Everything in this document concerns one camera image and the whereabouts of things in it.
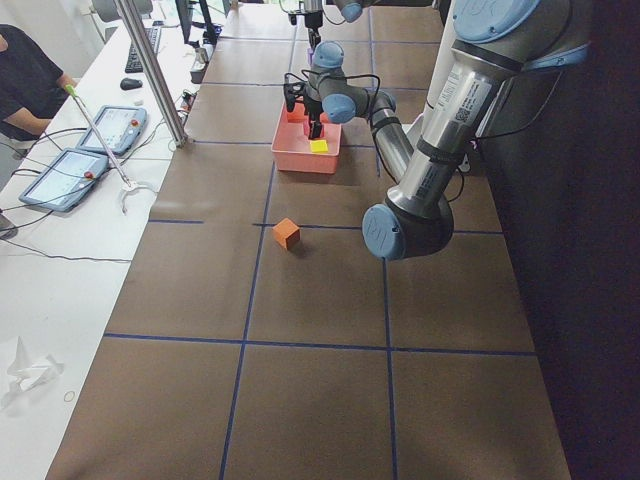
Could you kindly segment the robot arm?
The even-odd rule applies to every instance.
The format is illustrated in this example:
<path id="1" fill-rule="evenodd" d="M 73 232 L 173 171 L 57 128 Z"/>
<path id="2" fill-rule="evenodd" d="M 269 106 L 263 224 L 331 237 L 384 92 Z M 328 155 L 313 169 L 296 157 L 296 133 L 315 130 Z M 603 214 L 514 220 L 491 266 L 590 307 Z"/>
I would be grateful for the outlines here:
<path id="1" fill-rule="evenodd" d="M 332 4 L 338 9 L 343 23 L 353 23 L 365 8 L 375 5 L 376 1 L 335 0 Z M 314 51 L 322 41 L 319 30 L 323 26 L 324 19 L 327 18 L 324 5 L 325 1 L 304 0 L 298 1 L 297 6 L 293 8 L 280 6 L 291 25 L 296 26 L 298 18 L 303 19 L 311 51 Z"/>
<path id="2" fill-rule="evenodd" d="M 409 138 L 393 98 L 379 88 L 349 84 L 344 51 L 317 39 L 303 78 L 283 85 L 287 108 L 302 102 L 316 133 L 320 116 L 334 124 L 368 121 L 379 156 L 397 179 L 383 203 L 364 214 L 369 251 L 386 260 L 427 256 L 451 239 L 454 220 L 444 191 L 503 83 L 524 72 L 582 62 L 588 51 L 590 1 L 455 1 L 440 49 L 452 66 L 434 106 Z"/>

